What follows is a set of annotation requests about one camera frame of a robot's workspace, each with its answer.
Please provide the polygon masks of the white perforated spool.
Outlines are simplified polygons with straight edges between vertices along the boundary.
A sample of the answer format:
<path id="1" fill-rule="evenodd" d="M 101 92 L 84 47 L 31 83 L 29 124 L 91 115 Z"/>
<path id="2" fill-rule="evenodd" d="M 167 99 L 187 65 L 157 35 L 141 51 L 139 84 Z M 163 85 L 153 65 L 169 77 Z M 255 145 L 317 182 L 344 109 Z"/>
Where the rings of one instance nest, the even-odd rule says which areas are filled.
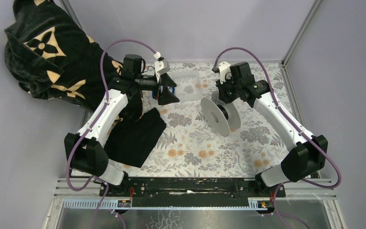
<path id="1" fill-rule="evenodd" d="M 227 137 L 232 129 L 241 127 L 236 107 L 233 103 L 226 104 L 220 100 L 218 91 L 214 91 L 211 98 L 202 98 L 200 105 L 206 121 L 219 135 Z"/>

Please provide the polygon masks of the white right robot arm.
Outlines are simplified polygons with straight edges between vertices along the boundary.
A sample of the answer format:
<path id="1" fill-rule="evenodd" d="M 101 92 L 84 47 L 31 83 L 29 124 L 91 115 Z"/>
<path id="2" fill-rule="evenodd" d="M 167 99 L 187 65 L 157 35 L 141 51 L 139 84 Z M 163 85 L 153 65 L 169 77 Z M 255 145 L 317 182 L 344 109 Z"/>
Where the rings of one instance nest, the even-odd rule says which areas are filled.
<path id="1" fill-rule="evenodd" d="M 265 197 L 273 191 L 273 186 L 297 182 L 325 166 L 325 157 L 317 147 L 327 151 L 328 140 L 303 128 L 281 105 L 270 84 L 255 80 L 248 63 L 221 62 L 213 71 L 220 75 L 216 81 L 219 100 L 230 104 L 239 98 L 248 103 L 274 128 L 289 152 L 280 164 L 256 175 L 256 194 Z"/>

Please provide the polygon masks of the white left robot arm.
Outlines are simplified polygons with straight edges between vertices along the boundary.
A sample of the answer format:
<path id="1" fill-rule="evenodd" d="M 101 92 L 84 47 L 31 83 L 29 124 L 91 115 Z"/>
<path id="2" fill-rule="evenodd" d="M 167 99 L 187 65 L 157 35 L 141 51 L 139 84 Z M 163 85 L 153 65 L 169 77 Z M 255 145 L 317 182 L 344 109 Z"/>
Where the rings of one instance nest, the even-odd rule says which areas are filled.
<path id="1" fill-rule="evenodd" d="M 114 120 L 127 106 L 128 99 L 135 92 L 153 91 L 159 105 L 178 103 L 179 98 L 170 89 L 177 84 L 168 75 L 169 63 L 159 52 L 154 55 L 154 75 L 143 76 L 139 55 L 128 54 L 123 61 L 122 75 L 105 83 L 105 94 L 90 119 L 75 134 L 68 133 L 64 139 L 67 169 L 75 169 L 90 174 L 103 183 L 117 196 L 128 192 L 129 184 L 125 173 L 111 164 L 104 145 Z"/>

